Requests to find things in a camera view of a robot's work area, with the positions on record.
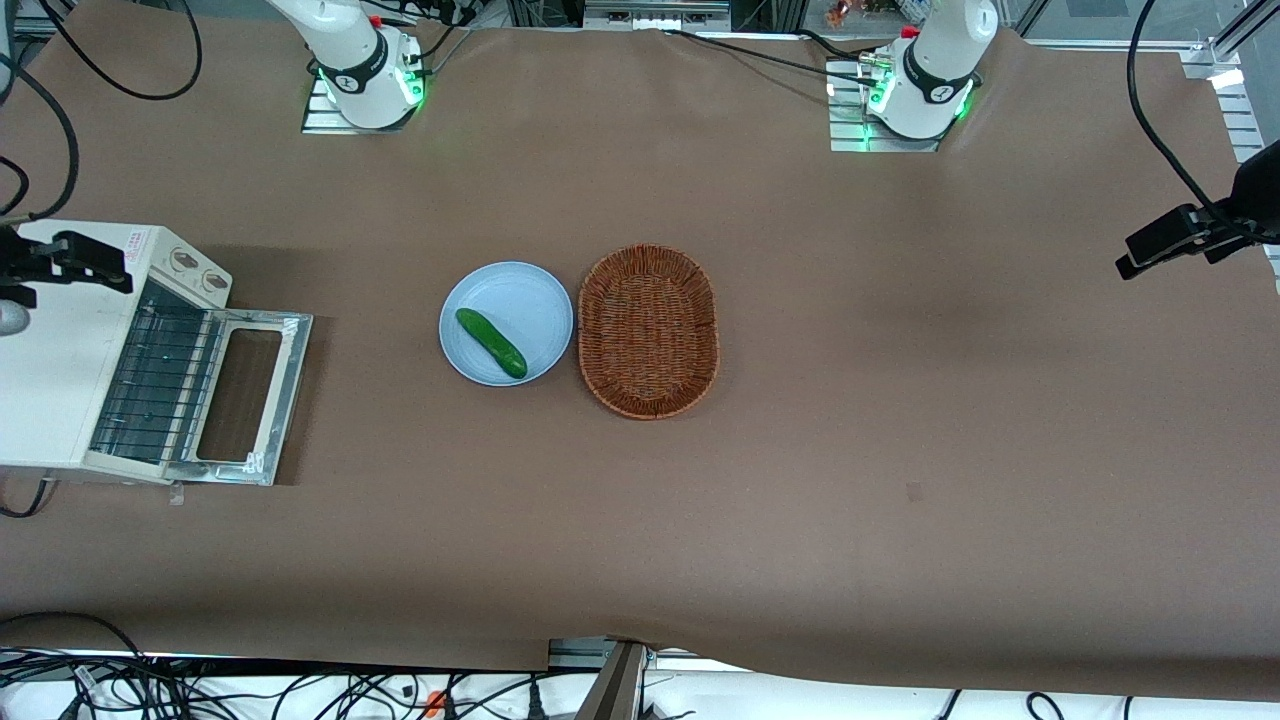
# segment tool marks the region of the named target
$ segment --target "power cable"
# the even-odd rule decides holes
[[[792,31],[792,35],[799,35],[800,37],[808,37],[809,40],[817,42],[818,45],[822,45],[823,50],[831,53],[832,55],[840,58],[841,60],[858,60],[858,53],[847,53],[845,50],[841,50],[840,47],[836,47],[829,41],[827,41],[826,37],[818,35],[812,29],[800,28]]]
[[[956,708],[956,702],[960,701],[960,693],[964,691],[955,689],[951,691],[951,697],[947,698],[947,703],[942,707],[942,712],[938,714],[938,720],[950,720],[951,711]]]
[[[730,45],[727,42],[721,42],[719,40],[713,40],[710,37],[703,37],[700,35],[694,35],[691,32],[685,32],[682,29],[668,29],[664,31],[667,35],[678,35],[680,37],[687,37],[689,40],[696,40],[707,45],[721,47],[723,50],[731,50],[733,53],[741,53],[742,55],[750,55],[751,58],[759,58],[762,60],[768,60],[771,63],[777,63],[780,65],[786,65],[788,68],[795,68],[797,70],[804,70],[808,73],[814,73],[824,77],[835,77],[840,79],[847,79],[858,85],[865,85],[867,87],[876,87],[876,81],[872,78],[851,76],[849,73],[833,73],[831,70],[824,70],[822,68],[814,68],[813,65],[805,65],[803,63],[794,63],[791,60],[785,60],[782,58],[774,58],[773,55],[765,55],[764,53],[756,53],[755,50],[748,50],[746,47],[739,47],[736,45]]]
[[[58,124],[61,126],[63,135],[67,136],[67,179],[63,183],[61,193],[58,195],[58,199],[55,199],[49,208],[38,213],[28,213],[26,215],[10,215],[8,218],[0,218],[0,225],[12,225],[27,220],[38,220],[42,218],[47,218],[54,213],[61,210],[63,206],[67,205],[67,201],[70,200],[72,191],[76,190],[76,178],[79,176],[79,142],[76,140],[76,128],[72,127],[72,120],[70,118],[67,117],[67,110],[64,110],[61,104],[58,102],[58,100],[47,90],[45,90],[45,86],[40,85],[40,81],[32,77],[31,73],[28,73],[26,68],[22,67],[20,63],[14,60],[9,55],[5,55],[4,53],[0,53],[0,63],[3,63],[5,67],[13,70],[15,76],[18,76],[24,83],[27,83],[27,86],[31,87],[31,90],[33,90],[36,95],[38,95],[40,99],[45,101],[46,105],[49,105],[49,109],[52,110],[54,115],[58,117]],[[13,209],[12,206],[17,205],[18,201],[6,202],[5,213],[10,211]]]
[[[18,204],[22,202],[22,199],[27,196],[27,191],[31,190],[31,178],[27,177],[27,170],[23,170],[22,167],[18,165],[18,163],[14,163],[13,160],[3,155],[0,155],[0,165],[9,168],[10,170],[13,170],[13,174],[18,176],[17,192],[13,193],[12,200],[0,206],[0,215],[8,215],[9,211],[17,208]],[[33,502],[32,505],[33,506],[40,505],[38,498],[37,502]],[[4,514],[6,518],[12,518],[12,515],[9,515],[9,511],[4,510],[3,507],[0,507],[0,514]]]
[[[1204,208],[1204,211],[1213,218],[1213,220],[1244,240],[1262,245],[1280,245],[1280,238],[1256,233],[1228,218],[1226,214],[1222,213],[1222,210],[1220,210],[1212,200],[1210,200],[1204,190],[1201,188],[1199,183],[1196,182],[1196,178],[1187,172],[1187,168],[1183,167],[1181,161],[1178,160],[1178,156],[1174,155],[1174,151],[1169,149],[1169,145],[1166,145],[1165,141],[1161,140],[1160,135],[1156,133],[1156,128],[1151,126],[1151,120],[1147,119],[1147,114],[1142,109],[1142,101],[1138,100],[1138,42],[1142,38],[1142,28],[1147,24],[1147,17],[1151,15],[1151,9],[1155,5],[1156,0],[1147,0],[1143,4],[1142,12],[1138,13],[1138,20],[1133,26],[1133,38],[1129,41],[1129,53],[1125,56],[1125,83],[1129,88],[1129,106],[1133,109],[1133,115],[1138,120],[1138,126],[1147,136],[1147,140],[1149,140],[1151,143],[1156,146],[1156,150],[1165,156],[1169,167],[1174,169],[1178,178],[1183,181],[1183,184],[1185,184],[1188,190],[1192,191],[1192,195],[1196,196],[1196,200],[1199,201],[1201,206]]]
[[[26,193],[26,187],[19,187],[18,190],[19,190],[20,193]],[[26,510],[20,510],[20,511],[19,510],[9,510],[8,507],[0,505],[0,515],[4,515],[5,518],[13,518],[15,520],[22,520],[24,518],[31,518],[36,512],[40,512],[40,503],[45,500],[45,491],[47,489],[50,482],[52,482],[52,480],[47,480],[47,479],[41,479],[40,480],[40,486],[36,487],[36,496],[31,498],[31,505],[28,505]]]
[[[424,51],[421,55],[416,55],[413,60],[422,60],[425,58],[430,58],[431,55],[434,55],[435,51],[439,50],[442,45],[444,45],[444,40],[449,37],[451,32],[453,32],[453,26],[448,26],[447,28],[444,28],[444,35],[442,35],[435,41],[435,45],[433,45],[430,50]]]
[[[145,673],[145,674],[147,674],[150,676],[155,676],[159,680],[160,684],[163,684],[163,685],[165,685],[168,688],[170,700],[175,700],[175,698],[180,697],[180,693],[178,692],[179,691],[178,682],[174,679],[173,674],[169,671],[170,667],[169,667],[169,661],[168,660],[165,660],[165,659],[150,659],[150,657],[147,657],[146,655],[142,653],[142,651],[138,648],[138,646],[128,635],[124,634],[123,630],[120,630],[119,628],[116,628],[111,623],[109,623],[106,620],[102,620],[101,618],[97,618],[96,615],[90,615],[87,612],[73,612],[73,611],[65,611],[65,610],[54,610],[54,611],[42,611],[42,612],[24,612],[24,614],[20,614],[20,615],[14,615],[14,616],[5,618],[5,619],[0,620],[0,629],[3,629],[5,626],[9,626],[9,625],[14,625],[14,624],[24,624],[24,623],[41,621],[41,620],[77,620],[77,621],[82,621],[82,623],[91,623],[93,625],[97,625],[100,628],[106,629],[118,641],[120,641],[120,643],[124,644],[124,647],[128,648],[129,653],[133,656],[129,660],[113,660],[114,664],[127,665],[127,666],[133,667],[134,671],[142,671],[142,673]],[[67,656],[67,655],[60,653],[56,657],[51,657],[50,660],[52,660],[54,662],[56,662],[56,664],[67,667],[68,670],[70,670],[72,671],[72,678],[76,682],[76,688],[77,688],[76,698],[68,706],[67,711],[63,712],[63,717],[74,717],[76,714],[78,712],[78,708],[81,706],[87,706],[90,708],[90,715],[96,719],[97,717],[97,711],[99,711],[99,705],[95,703],[93,700],[92,700],[92,685],[90,685],[88,682],[86,682],[84,676],[82,676],[81,673],[76,671],[77,667],[83,667],[86,665],[92,665],[92,659],[90,659],[88,661],[86,661],[84,659],[78,659],[78,657],[74,657],[74,656]],[[86,676],[90,680],[92,680],[93,683],[97,683],[101,679],[101,678],[92,678],[92,675],[86,675]],[[152,700],[150,697],[150,684],[148,683],[143,684],[143,692],[146,693],[148,705],[152,705]],[[189,707],[187,707],[186,705],[183,705],[180,702],[175,702],[175,710],[177,710],[177,712],[175,712],[177,717],[180,717],[182,720],[191,720],[191,710],[189,710]],[[143,712],[143,719],[145,720],[148,719],[148,714],[147,712]]]
[[[1030,694],[1027,696],[1027,714],[1030,715],[1032,717],[1034,717],[1034,720],[1048,720],[1047,717],[1044,717],[1039,712],[1036,712],[1036,701],[1037,700],[1043,700],[1044,702],[1048,703],[1050,708],[1053,710],[1053,715],[1056,716],[1056,720],[1066,720],[1065,717],[1062,717],[1062,708],[1059,707],[1056,702],[1053,702],[1053,698],[1048,697],[1044,693],[1039,693],[1039,692],[1030,693]]]
[[[191,4],[188,3],[188,0],[182,0],[182,9],[187,14],[187,23],[191,24],[191,36],[196,41],[196,67],[191,70],[191,77],[187,78],[187,82],[182,83],[182,87],[172,92],[160,92],[160,94],[140,92],[131,87],[125,87],[115,78],[106,74],[106,70],[104,70],[97,65],[97,63],[91,60],[90,56],[84,53],[84,50],[81,49],[79,44],[76,42],[76,38],[72,37],[69,32],[67,32],[67,26],[63,24],[63,18],[59,17],[58,13],[55,13],[54,9],[49,6],[49,0],[36,0],[36,1],[40,3],[40,6],[44,8],[45,14],[49,15],[49,22],[54,23],[54,27],[58,29],[58,35],[63,36],[63,40],[67,41],[67,45],[69,45],[72,51],[76,53],[79,56],[79,59],[84,61],[86,65],[88,65],[88,69],[93,70],[93,73],[96,73],[97,77],[106,81],[108,85],[128,95],[129,97],[137,97],[138,100],[173,100],[174,97],[186,95],[188,90],[195,87],[196,81],[200,79],[200,72],[205,65],[205,46],[204,42],[201,42],[200,27],[196,24],[196,15],[191,12]]]
[[[520,689],[520,688],[527,685],[529,683],[536,683],[538,680],[543,680],[545,678],[554,678],[557,675],[564,675],[564,673],[536,673],[534,675],[530,675],[529,678],[525,678],[524,680],[518,680],[516,683],[512,683],[512,684],[509,684],[509,685],[507,685],[507,687],[504,687],[504,688],[502,688],[499,691],[495,691],[495,692],[490,693],[488,697],[485,697],[484,700],[477,701],[475,705],[472,705],[471,707],[463,710],[462,712],[458,712],[458,716],[457,716],[456,720],[462,720],[467,715],[470,715],[470,714],[475,712],[476,710],[484,707],[485,703],[492,702],[493,700],[495,700],[498,697],[502,697],[502,696],[509,693],[511,691]]]
[[[471,37],[471,33],[474,33],[475,31],[471,29],[471,28],[462,28],[462,32],[465,35],[462,37],[460,37],[457,42],[453,44],[453,47],[449,47],[449,51],[445,53],[444,58],[440,59],[440,64],[438,64],[438,65],[435,65],[435,67],[431,68],[430,74],[434,76],[434,74],[439,73],[440,70],[443,70],[444,69],[444,64],[449,61],[449,58],[452,58],[453,54],[458,51],[458,47],[462,47],[462,44],[466,42],[467,38]]]

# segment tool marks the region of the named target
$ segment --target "wicker basket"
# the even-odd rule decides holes
[[[577,319],[582,378],[627,418],[689,410],[719,370],[712,283],[677,250],[634,245],[605,256],[582,283]]]

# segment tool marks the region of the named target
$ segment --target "label sticker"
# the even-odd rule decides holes
[[[81,684],[84,685],[86,691],[92,691],[93,688],[97,687],[97,680],[95,680],[93,675],[90,675],[88,670],[86,670],[83,666],[77,665],[72,670],[72,673],[76,674],[76,679],[78,679]]]
[[[137,263],[138,258],[142,255],[142,242],[147,238],[147,231],[142,228],[133,228],[129,232],[129,240],[124,243],[124,259],[129,263]]]

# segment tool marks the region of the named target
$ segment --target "oven knob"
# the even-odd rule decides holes
[[[205,290],[207,290],[209,292],[227,290],[228,284],[229,283],[227,282],[227,278],[219,275],[218,273],[212,270],[205,273]]]
[[[173,265],[174,270],[178,270],[180,273],[183,270],[191,270],[196,268],[197,265],[200,265],[200,260],[192,258],[189,252],[184,252],[182,250],[174,250],[173,252],[169,254],[169,264]]]

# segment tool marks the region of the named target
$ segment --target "black cable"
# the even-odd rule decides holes
[[[408,701],[404,701],[403,698],[397,697],[396,693],[388,691],[387,688],[384,688],[381,685],[376,685],[374,688],[374,692],[384,696],[393,705],[398,705],[398,706],[401,706],[401,707],[403,707],[406,710],[410,710],[410,711],[422,710],[417,705],[417,698],[419,698],[419,692],[420,692],[417,675],[412,675],[412,678],[413,678],[413,697],[411,700],[408,700]]]
[[[63,133],[67,136],[67,181],[63,183],[63,192],[47,209],[41,210],[40,213],[29,213],[26,217],[18,217],[20,218],[19,222],[38,220],[61,210],[63,205],[67,205],[67,201],[70,200],[72,191],[76,190],[76,178],[79,176],[79,142],[76,140],[76,129],[72,127],[72,119],[67,117],[67,110],[64,110],[61,104],[59,104],[47,90],[45,90],[45,86],[40,85],[40,81],[33,78],[31,73],[28,73],[18,61],[4,53],[0,53],[0,63],[13,70],[15,76],[22,78],[23,82],[36,91],[36,95],[38,95],[40,99],[49,105],[49,109],[54,111],[54,115],[58,117],[58,124],[63,127]]]
[[[1059,707],[1056,702],[1053,702],[1053,698],[1048,697],[1044,693],[1030,693],[1030,694],[1027,696],[1027,714],[1028,715],[1030,715],[1036,720],[1048,720],[1047,717],[1043,717],[1039,712],[1036,712],[1036,701],[1037,700],[1043,700],[1044,702],[1047,702],[1048,706],[1053,708],[1053,715],[1057,716],[1057,720],[1066,720],[1065,717],[1062,717],[1062,708]]]
[[[841,58],[841,59],[845,59],[845,60],[856,60],[858,59],[858,53],[849,53],[849,51],[841,50],[840,47],[836,47],[835,45],[832,45],[831,42],[828,42],[826,37],[818,35],[817,32],[814,32],[812,29],[800,28],[800,29],[792,31],[791,35],[799,35],[801,37],[808,37],[809,40],[817,42],[818,45],[822,45],[823,50],[826,50],[827,53],[831,53],[832,55],[835,55],[837,58]]]
[[[23,170],[18,163],[14,163],[4,155],[0,155],[0,165],[9,168],[13,170],[13,174],[18,176],[18,191],[13,193],[13,200],[5,202],[4,206],[0,206],[0,215],[8,215],[9,211],[17,208],[18,204],[22,202],[22,199],[27,196],[27,191],[31,190],[31,178],[27,177],[27,170]],[[40,487],[44,489],[45,484],[41,483]],[[12,518],[8,510],[0,507],[0,511],[3,511],[6,518]]]
[[[640,683],[640,707],[644,707],[644,675]],[[525,720],[547,720],[547,708],[543,707],[543,691],[538,687],[538,680],[529,685],[529,712]]]
[[[384,678],[390,678],[390,675],[385,675]],[[366,688],[366,689],[364,689],[361,692],[361,694],[358,694],[355,698],[352,698],[352,693],[356,692],[357,688],[360,688],[358,684],[357,685],[348,685],[347,689],[344,689],[343,692],[338,693],[338,697],[333,698],[329,702],[329,705],[324,706],[324,708],[321,708],[320,712],[316,714],[315,720],[323,720],[325,712],[329,712],[329,710],[334,708],[335,706],[338,708],[337,710],[337,712],[338,712],[338,720],[343,720],[343,717],[346,717],[346,714],[351,711],[349,707],[346,707],[347,702],[355,703],[360,698],[362,698],[366,694],[369,694],[370,692],[372,692],[371,688]]]
[[[1199,204],[1204,208],[1204,211],[1208,213],[1213,220],[1244,240],[1263,245],[1280,245],[1280,238],[1252,232],[1228,218],[1226,214],[1222,213],[1212,200],[1210,200],[1208,195],[1204,193],[1204,190],[1202,190],[1199,183],[1196,182],[1196,178],[1187,172],[1187,168],[1184,168],[1181,161],[1178,160],[1178,156],[1169,149],[1169,145],[1160,138],[1156,133],[1156,128],[1151,126],[1151,120],[1147,119],[1147,114],[1142,110],[1142,102],[1138,100],[1138,42],[1142,38],[1142,28],[1147,24],[1147,17],[1151,15],[1151,9],[1155,5],[1156,0],[1147,0],[1142,6],[1142,12],[1138,13],[1138,20],[1133,26],[1133,38],[1129,41],[1129,53],[1125,58],[1125,82],[1129,87],[1129,106],[1133,109],[1133,115],[1137,118],[1138,126],[1142,127],[1142,132],[1147,136],[1147,140],[1149,140],[1151,143],[1156,146],[1156,150],[1165,156],[1169,167],[1174,169],[1178,178],[1183,181],[1183,184],[1185,184],[1188,190],[1192,191],[1192,195],[1196,196],[1196,200],[1199,201]]]
[[[86,621],[86,623],[92,623],[92,624],[99,625],[100,628],[104,628],[108,632],[110,632],[133,655],[132,660],[113,660],[111,662],[113,664],[119,664],[119,665],[125,665],[125,666],[132,666],[136,670],[140,669],[140,667],[148,669],[150,674],[157,675],[160,678],[160,682],[170,685],[170,701],[175,702],[175,707],[178,710],[177,716],[180,717],[182,720],[191,720],[189,707],[187,707],[186,705],[183,705],[180,702],[177,702],[177,698],[180,697],[180,694],[178,693],[178,689],[177,689],[177,680],[173,678],[172,674],[164,673],[164,670],[169,669],[168,661],[166,660],[148,659],[146,655],[142,653],[142,651],[138,648],[138,646],[127,634],[124,634],[123,630],[120,630],[119,628],[116,628],[114,624],[111,624],[111,623],[109,623],[109,621],[106,621],[106,620],[104,620],[101,618],[97,618],[96,615],[90,615],[87,612],[73,612],[73,611],[65,611],[65,610],[52,610],[52,611],[42,611],[42,612],[24,612],[24,614],[20,614],[20,615],[14,615],[14,616],[5,618],[5,619],[0,620],[0,628],[5,628],[5,626],[13,625],[13,624],[29,623],[29,621],[36,621],[36,620],[51,620],[51,619],[81,620],[81,621]],[[50,660],[52,660],[55,662],[60,662],[68,670],[72,670],[72,678],[76,680],[77,697],[76,697],[76,700],[72,701],[72,705],[68,706],[67,711],[63,712],[63,716],[64,717],[76,717],[78,715],[79,706],[88,706],[91,717],[93,717],[96,720],[99,706],[95,702],[92,702],[92,698],[91,698],[91,689],[92,688],[88,687],[88,685],[86,685],[86,683],[81,679],[79,673],[76,671],[78,667],[83,667],[86,665],[93,665],[95,660],[93,659],[78,659],[78,657],[73,657],[73,656],[65,656],[65,655],[60,655],[58,657],[51,657]],[[102,661],[97,661],[97,664],[102,665],[104,662]],[[152,667],[152,665],[156,667],[156,670],[150,670],[150,667]],[[93,679],[95,683],[99,682],[99,679],[97,678],[92,678],[92,675],[90,675],[90,678]],[[147,703],[152,705],[151,697],[150,697],[150,688],[146,684],[143,687],[145,687],[145,693],[142,693],[142,694],[145,694],[147,697]],[[148,717],[148,714],[145,712],[143,717]]]
[[[355,684],[351,683],[352,678],[347,679],[347,697],[342,703],[338,705],[338,712],[335,715],[335,720],[347,720],[347,716],[351,714],[352,708],[356,707],[356,703],[360,702],[361,700],[369,698],[369,693],[374,692],[374,689],[378,688],[380,683],[389,680],[390,675],[381,675],[381,676],[355,675],[355,679],[358,680]],[[390,711],[392,719],[394,720],[396,708],[392,707],[387,701],[379,698],[369,698],[369,700],[372,700],[374,702],[380,702],[384,707],[387,707]]]
[[[724,50],[732,50],[733,53],[741,53],[744,55],[750,55],[753,58],[759,58],[762,60],[768,60],[771,63],[777,63],[780,65],[786,65],[788,68],[795,68],[797,70],[805,70],[808,73],[814,73],[819,76],[847,79],[858,85],[865,85],[867,87],[876,87],[876,81],[873,81],[872,78],[851,76],[849,73],[833,73],[831,70],[824,70],[822,68],[814,68],[813,65],[805,65],[803,63],[792,63],[791,60],[774,58],[773,55],[765,55],[764,53],[756,53],[755,50],[748,50],[746,47],[737,47],[736,45],[730,45],[727,42],[721,42],[719,40],[712,40],[710,37],[703,37],[700,35],[694,35],[691,32],[685,32],[682,29],[668,29],[663,32],[666,32],[667,35],[678,35],[680,37],[687,37],[689,40],[696,40],[698,42],[705,42],[707,45],[713,45],[716,47],[722,47]]]
[[[9,164],[9,160],[6,160],[5,158],[0,158],[0,160],[3,160],[6,165]],[[12,165],[12,167],[15,170],[18,170],[18,173],[22,174],[22,179],[23,179],[23,183],[24,183],[22,187],[18,188],[18,197],[13,202],[13,205],[17,205],[18,204],[17,201],[22,200],[22,196],[27,193],[27,187],[26,187],[26,184],[27,184],[26,183],[26,179],[27,179],[26,176],[27,176],[27,173],[23,173],[22,169],[18,168],[17,165]],[[36,512],[40,512],[40,503],[45,500],[45,489],[49,487],[50,482],[51,480],[44,480],[44,479],[40,480],[40,486],[36,487],[36,497],[31,498],[31,505],[28,505],[26,510],[20,510],[20,511],[19,510],[9,510],[8,507],[0,505],[0,515],[4,515],[5,518],[13,518],[15,520],[22,520],[23,518],[31,518]]]
[[[47,40],[47,38],[44,38],[44,37],[41,37],[41,38],[37,38],[37,40],[24,40],[24,41],[23,41],[23,46],[22,46],[22,50],[20,50],[20,51],[18,51],[18,64],[19,64],[19,65],[22,65],[22,64],[24,64],[24,63],[27,61],[27,53],[28,53],[28,51],[29,51],[29,50],[31,50],[32,47],[37,47],[37,46],[41,46],[41,45],[44,45],[44,44],[46,44],[46,42],[49,42],[49,40]]]
[[[72,37],[72,35],[67,32],[67,27],[63,26],[63,19],[58,17],[58,13],[55,13],[52,8],[49,6],[49,0],[36,0],[36,1],[40,3],[40,6],[44,8],[45,13],[49,15],[49,22],[54,23],[54,27],[58,28],[58,35],[63,36],[63,40],[67,41],[67,45],[70,45],[72,51],[79,55],[79,59],[83,60],[86,65],[88,65],[88,69],[93,70],[93,73],[96,73],[97,77],[106,81],[108,85],[128,95],[129,97],[137,97],[138,100],[173,100],[174,97],[186,95],[188,90],[195,87],[196,81],[200,79],[200,70],[205,65],[205,46],[204,42],[201,42],[200,40],[200,27],[196,26],[196,15],[191,12],[191,4],[187,0],[182,0],[182,9],[187,14],[187,23],[191,24],[191,36],[196,41],[196,67],[191,70],[191,77],[187,78],[187,82],[182,83],[182,87],[174,90],[173,92],[160,92],[160,94],[138,92],[137,90],[125,87],[119,82],[116,82],[115,78],[106,74],[106,70],[100,68],[97,63],[91,60],[90,56],[84,54],[83,50],[81,50],[79,44],[76,42],[76,38]]]
[[[422,59],[426,59],[426,58],[430,58],[431,55],[434,55],[435,51],[439,50],[442,45],[444,45],[444,40],[447,37],[449,37],[451,32],[453,32],[453,26],[449,26],[449,27],[444,28],[444,35],[442,35],[439,37],[439,40],[435,41],[435,45],[433,45],[430,50],[428,50],[428,51],[425,51],[425,53],[415,56],[413,60],[417,61],[417,60],[422,60]]]
[[[417,685],[417,675],[413,675],[413,697],[408,701],[408,708],[404,711],[404,716],[401,717],[399,720],[408,720],[410,716],[413,715],[415,712],[422,712],[421,708],[417,707],[417,698],[419,698],[420,691],[421,691],[421,688],[419,688],[419,685]]]
[[[284,698],[288,697],[291,692],[305,687],[302,683],[306,679],[307,679],[306,676],[296,678],[293,682],[285,685],[283,691],[280,691],[280,697],[279,700],[275,701],[275,707],[271,708],[271,720],[278,720],[278,717],[280,716],[280,707],[284,706]]]
[[[444,59],[442,59],[439,63],[435,63],[430,68],[424,68],[424,69],[421,69],[419,72],[421,72],[424,76],[434,76],[434,74],[439,73],[440,70],[443,70],[445,63],[449,61],[449,58],[453,58],[453,54],[458,51],[458,47],[462,47],[462,44],[466,42],[467,38],[471,37],[471,33],[474,33],[475,31],[467,28],[465,32],[466,32],[466,35],[463,35],[462,37],[460,37],[458,41],[453,44],[453,47],[449,47],[449,51],[444,54]]]
[[[457,720],[462,720],[467,715],[470,715],[470,714],[475,712],[476,710],[484,707],[485,703],[493,701],[494,698],[504,696],[504,694],[509,693],[511,691],[520,689],[520,688],[527,685],[529,683],[535,683],[535,682],[541,680],[544,678],[554,678],[556,675],[563,675],[563,674],[564,673],[538,673],[538,674],[530,675],[529,678],[525,678],[524,680],[512,683],[512,684],[507,685],[506,688],[502,688],[500,691],[490,693],[484,700],[476,701],[475,705],[472,705],[471,707],[463,710],[462,712],[458,712]]]
[[[951,691],[951,697],[948,697],[947,703],[942,706],[942,712],[938,715],[938,720],[950,720],[951,711],[956,708],[956,702],[959,702],[961,692],[964,691]]]
[[[20,619],[22,618],[14,618],[12,620],[17,621]],[[196,711],[200,714],[201,719],[241,720],[237,712],[227,705],[228,701],[237,698],[279,698],[279,702],[283,702],[289,692],[321,682],[339,673],[335,671],[298,678],[289,683],[284,691],[271,694],[214,693],[198,687],[198,683],[201,682],[198,675],[195,678],[178,678],[174,664],[169,659],[147,656],[141,656],[141,659],[137,656],[129,659],[101,659],[70,656],[67,653],[58,653],[55,651],[42,652],[52,655],[41,655],[28,651],[23,652],[17,659],[0,661],[0,687],[6,687],[14,682],[22,682],[24,679],[38,676],[40,674],[56,667],[72,670],[72,676],[76,679],[78,692],[60,720],[76,720],[76,716],[82,707],[88,707],[91,714],[95,716],[99,712],[115,716],[122,712],[141,711],[142,717],[151,720],[179,720],[189,717],[193,714],[192,711]],[[82,674],[86,670],[90,671],[87,678],[90,684],[87,685],[82,682],[84,679],[82,678]],[[109,683],[106,691],[109,691],[110,696],[119,701],[119,703],[104,705],[92,700],[92,685],[102,683]],[[124,697],[123,689],[118,687],[118,683],[124,683],[124,685],[129,688],[129,692],[133,693],[134,698],[129,700]],[[380,685],[374,684],[371,687],[376,687],[379,692],[385,693]],[[351,689],[360,691],[362,688],[361,685],[356,685]],[[416,689],[417,678],[415,676],[415,700],[408,701],[411,705],[416,703]],[[344,693],[343,697],[349,700],[348,693]],[[374,700],[384,707],[392,707],[390,703],[380,698],[369,700]],[[416,707],[415,710],[420,712],[421,707]],[[407,711],[399,720],[408,720],[411,712],[412,710]]]

